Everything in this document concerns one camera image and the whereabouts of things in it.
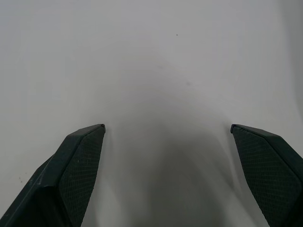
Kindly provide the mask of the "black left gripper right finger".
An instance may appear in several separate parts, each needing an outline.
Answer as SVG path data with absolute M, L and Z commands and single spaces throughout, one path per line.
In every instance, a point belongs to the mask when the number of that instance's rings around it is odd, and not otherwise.
M 246 182 L 270 227 L 303 227 L 303 158 L 280 136 L 233 124 Z

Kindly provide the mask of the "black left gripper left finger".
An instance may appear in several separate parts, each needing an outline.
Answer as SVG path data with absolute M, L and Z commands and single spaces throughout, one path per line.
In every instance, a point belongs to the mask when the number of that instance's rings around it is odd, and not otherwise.
M 106 132 L 96 124 L 69 134 L 34 172 L 0 219 L 0 227 L 81 227 Z

